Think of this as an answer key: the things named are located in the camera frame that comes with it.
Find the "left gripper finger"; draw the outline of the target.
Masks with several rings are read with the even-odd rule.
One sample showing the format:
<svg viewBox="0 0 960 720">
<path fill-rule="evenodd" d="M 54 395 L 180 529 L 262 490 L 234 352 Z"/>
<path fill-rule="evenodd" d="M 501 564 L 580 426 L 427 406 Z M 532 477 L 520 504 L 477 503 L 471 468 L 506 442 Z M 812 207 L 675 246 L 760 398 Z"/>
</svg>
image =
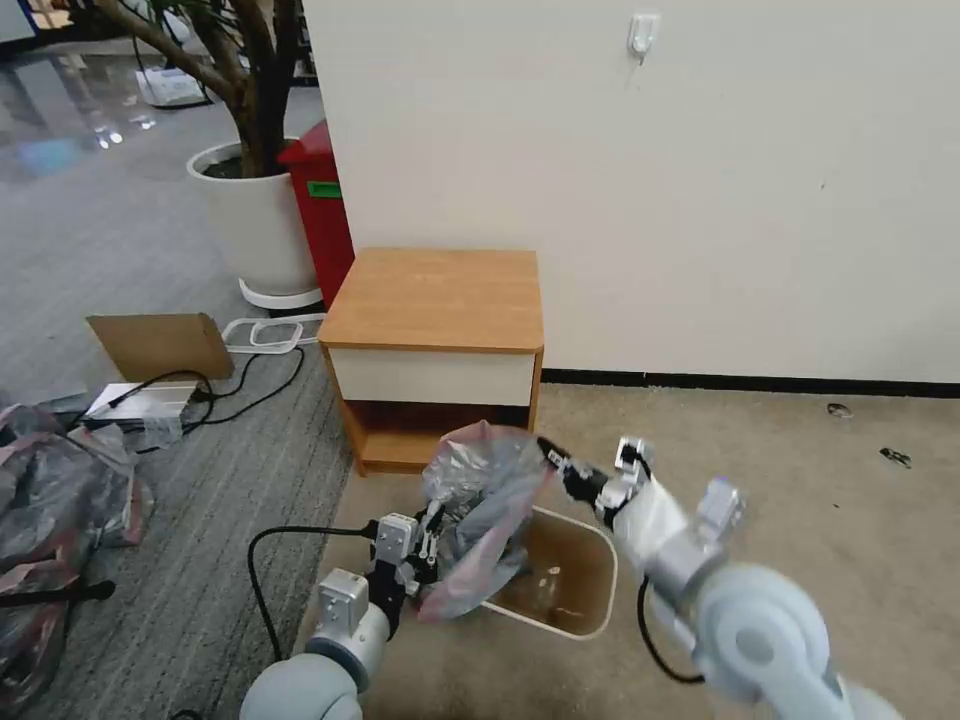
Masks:
<svg viewBox="0 0 960 720">
<path fill-rule="evenodd" d="M 404 586 L 408 597 L 429 592 L 439 581 L 439 565 L 435 557 L 409 556 L 404 562 Z"/>
<path fill-rule="evenodd" d="M 443 503 L 429 503 L 421 517 L 420 529 L 422 533 L 418 558 L 426 564 L 435 564 L 437 561 L 439 527 L 443 519 L 443 513 Z"/>
</svg>

